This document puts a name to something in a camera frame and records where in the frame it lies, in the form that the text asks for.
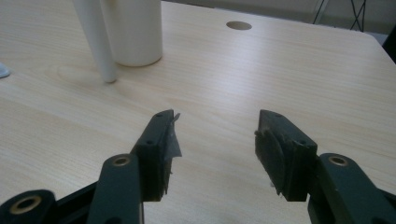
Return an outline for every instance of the white cup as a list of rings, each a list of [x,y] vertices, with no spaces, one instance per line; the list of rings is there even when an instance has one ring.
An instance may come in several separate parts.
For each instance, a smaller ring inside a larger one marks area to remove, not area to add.
[[[161,0],[73,0],[93,58],[105,82],[114,62],[144,66],[163,56]]]

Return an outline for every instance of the light wood tabletop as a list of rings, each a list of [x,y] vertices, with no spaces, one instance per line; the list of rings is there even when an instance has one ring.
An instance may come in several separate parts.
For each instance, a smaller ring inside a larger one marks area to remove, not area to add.
[[[168,195],[145,203],[146,223],[308,223],[307,203],[277,196],[254,153],[261,109],[396,194],[396,65],[371,36],[163,2],[163,52],[106,84],[71,1],[0,1],[12,71],[0,79],[0,203],[91,184],[169,108],[183,157]]]

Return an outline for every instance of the wood grain surface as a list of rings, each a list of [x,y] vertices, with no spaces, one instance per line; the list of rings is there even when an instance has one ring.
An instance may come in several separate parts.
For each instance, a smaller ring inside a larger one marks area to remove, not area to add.
[[[183,157],[168,195],[145,203],[146,223],[308,223],[307,203],[277,196],[255,156],[260,109],[396,193],[396,66],[369,35],[163,2],[163,52],[106,84],[71,1],[1,0],[12,74],[0,79],[0,203],[91,184],[169,108]]]

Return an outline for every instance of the wooden table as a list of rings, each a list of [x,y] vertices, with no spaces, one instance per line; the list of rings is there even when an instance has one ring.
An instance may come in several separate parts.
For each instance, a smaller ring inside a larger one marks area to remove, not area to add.
[[[228,21],[252,25],[233,30]],[[307,223],[254,153],[260,109],[285,115],[318,154],[355,160],[396,193],[396,66],[362,33],[163,2],[163,58],[100,78],[71,1],[0,2],[0,202],[57,198],[97,180],[152,115],[181,113],[168,195],[147,223]]]

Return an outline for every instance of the white cylinder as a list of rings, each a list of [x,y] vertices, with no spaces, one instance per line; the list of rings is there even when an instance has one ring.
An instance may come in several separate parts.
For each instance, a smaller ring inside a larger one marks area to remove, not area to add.
[[[113,59],[127,66],[163,56],[161,0],[101,0]]]
[[[111,56],[100,2],[98,0],[73,0],[73,4],[103,81],[115,81],[116,67]]]

